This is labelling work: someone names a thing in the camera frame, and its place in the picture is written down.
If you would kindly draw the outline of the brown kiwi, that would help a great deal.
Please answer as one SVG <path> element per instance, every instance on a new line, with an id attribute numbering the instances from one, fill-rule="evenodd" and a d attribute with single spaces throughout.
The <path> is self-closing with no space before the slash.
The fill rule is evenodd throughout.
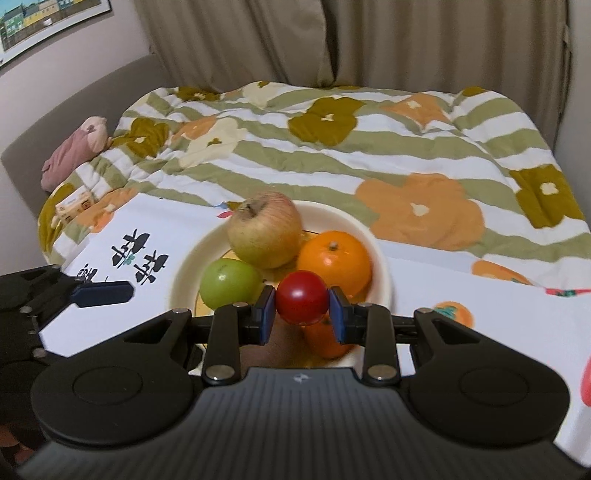
<path id="1" fill-rule="evenodd" d="M 315 356 L 304 339 L 303 328 L 276 318 L 266 345 L 239 349 L 242 372 L 252 367 L 301 368 L 311 366 Z"/>

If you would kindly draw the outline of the floral striped quilt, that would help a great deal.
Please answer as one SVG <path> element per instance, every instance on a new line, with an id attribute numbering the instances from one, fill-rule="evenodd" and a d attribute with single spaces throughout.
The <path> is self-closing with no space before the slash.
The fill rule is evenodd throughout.
<path id="1" fill-rule="evenodd" d="M 104 223 L 58 218 L 78 188 L 221 208 L 274 190 L 341 209 L 383 240 L 468 253 L 487 276 L 590 285 L 590 229 L 550 147 L 514 101 L 479 87 L 157 88 L 45 202 L 38 235 L 52 263 Z"/>

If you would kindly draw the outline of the small tissue packet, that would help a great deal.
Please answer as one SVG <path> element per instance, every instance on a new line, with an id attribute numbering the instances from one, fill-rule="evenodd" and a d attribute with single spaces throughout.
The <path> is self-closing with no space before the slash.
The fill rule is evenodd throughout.
<path id="1" fill-rule="evenodd" d="M 61 222 L 69 223 L 94 203 L 92 193 L 85 187 L 80 187 L 56 204 L 55 215 Z"/>

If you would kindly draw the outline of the cream duck bowl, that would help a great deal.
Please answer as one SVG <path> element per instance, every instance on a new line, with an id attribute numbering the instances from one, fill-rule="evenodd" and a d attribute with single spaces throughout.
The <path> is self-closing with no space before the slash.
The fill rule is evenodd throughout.
<path id="1" fill-rule="evenodd" d="M 297 200 L 294 203 L 301 213 L 305 231 L 318 234 L 332 230 L 344 231 L 363 243 L 372 258 L 373 280 L 362 299 L 389 309 L 393 308 L 394 292 L 389 263 L 372 232 L 353 216 L 335 207 L 310 201 Z M 169 308 L 187 308 L 197 316 L 211 314 L 211 309 L 205 307 L 198 299 L 201 277 L 211 262 L 223 256 L 232 258 L 234 255 L 230 251 L 223 226 L 209 231 L 182 261 L 168 294 Z M 363 348 L 360 346 L 353 347 L 349 353 L 335 360 L 325 360 L 312 354 L 315 356 L 314 363 L 301 368 L 352 367 L 356 371 L 362 370 Z"/>

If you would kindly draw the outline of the pink plush pillow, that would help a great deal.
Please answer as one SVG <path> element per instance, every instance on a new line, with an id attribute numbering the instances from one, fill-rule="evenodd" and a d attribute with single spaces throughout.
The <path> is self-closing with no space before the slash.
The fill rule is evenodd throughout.
<path id="1" fill-rule="evenodd" d="M 87 118 L 44 162 L 41 169 L 41 188 L 52 192 L 78 166 L 94 159 L 110 146 L 104 117 Z"/>

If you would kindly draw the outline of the green apple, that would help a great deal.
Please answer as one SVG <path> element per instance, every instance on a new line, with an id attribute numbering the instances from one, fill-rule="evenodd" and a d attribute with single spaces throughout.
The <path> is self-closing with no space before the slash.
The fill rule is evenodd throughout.
<path id="1" fill-rule="evenodd" d="M 235 302 L 252 303 L 266 283 L 262 274 L 247 263 L 220 258 L 209 264 L 202 275 L 199 293 L 202 302 L 216 310 Z"/>

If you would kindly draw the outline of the red cherry tomato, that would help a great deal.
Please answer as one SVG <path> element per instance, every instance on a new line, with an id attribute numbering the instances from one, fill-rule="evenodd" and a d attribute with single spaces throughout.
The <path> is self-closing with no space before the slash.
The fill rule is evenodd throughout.
<path id="1" fill-rule="evenodd" d="M 317 274 L 297 270 L 280 281 L 276 288 L 276 310 L 291 325 L 318 323 L 329 309 L 329 291 Z"/>

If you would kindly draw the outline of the framed wall picture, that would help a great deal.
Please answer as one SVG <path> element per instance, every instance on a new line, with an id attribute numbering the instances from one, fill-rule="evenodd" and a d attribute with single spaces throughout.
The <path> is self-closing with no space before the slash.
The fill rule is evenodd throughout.
<path id="1" fill-rule="evenodd" d="M 1 2 L 1 67 L 63 30 L 109 13 L 108 0 Z"/>

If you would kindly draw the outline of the small tangerine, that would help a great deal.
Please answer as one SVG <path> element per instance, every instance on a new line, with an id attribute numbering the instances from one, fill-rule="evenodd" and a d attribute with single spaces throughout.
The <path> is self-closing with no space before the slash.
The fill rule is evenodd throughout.
<path id="1" fill-rule="evenodd" d="M 332 330 L 332 323 L 328 315 L 325 315 L 315 324 L 304 326 L 301 330 L 311 352 L 322 357 L 322 359 L 339 359 L 353 349 L 353 345 L 342 344 L 335 339 L 335 333 Z"/>

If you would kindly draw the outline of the grey headboard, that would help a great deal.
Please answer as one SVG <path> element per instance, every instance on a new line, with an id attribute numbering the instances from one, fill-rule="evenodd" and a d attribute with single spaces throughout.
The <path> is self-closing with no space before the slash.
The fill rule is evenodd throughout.
<path id="1" fill-rule="evenodd" d="M 135 60 L 80 90 L 41 117 L 2 153 L 13 186 L 33 215 L 47 193 L 40 186 L 41 167 L 53 151 L 90 116 L 104 117 L 113 131 L 123 112 L 144 94 L 171 84 L 153 54 Z"/>

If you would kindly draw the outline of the large orange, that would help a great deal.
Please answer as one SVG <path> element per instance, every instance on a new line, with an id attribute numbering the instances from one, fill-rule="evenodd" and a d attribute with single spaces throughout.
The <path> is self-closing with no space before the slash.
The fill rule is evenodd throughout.
<path id="1" fill-rule="evenodd" d="M 373 263 L 362 242 L 342 231 L 327 231 L 304 243 L 297 270 L 310 271 L 328 287 L 338 286 L 349 298 L 366 291 L 373 278 Z"/>

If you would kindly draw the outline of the beige curtains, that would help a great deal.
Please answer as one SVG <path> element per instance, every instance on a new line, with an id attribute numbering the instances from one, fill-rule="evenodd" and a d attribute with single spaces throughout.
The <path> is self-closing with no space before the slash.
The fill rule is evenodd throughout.
<path id="1" fill-rule="evenodd" d="M 178 85 L 479 86 L 516 102 L 548 143 L 566 103 L 564 1 L 138 1 L 135 10 Z"/>

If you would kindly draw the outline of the yellowish red apple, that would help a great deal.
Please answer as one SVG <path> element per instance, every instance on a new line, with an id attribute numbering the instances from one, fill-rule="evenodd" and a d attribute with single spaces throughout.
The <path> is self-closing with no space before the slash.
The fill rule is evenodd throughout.
<path id="1" fill-rule="evenodd" d="M 260 269 L 276 269 L 293 260 L 304 232 L 296 205 L 279 192 L 259 192 L 243 201 L 225 231 L 236 256 Z"/>

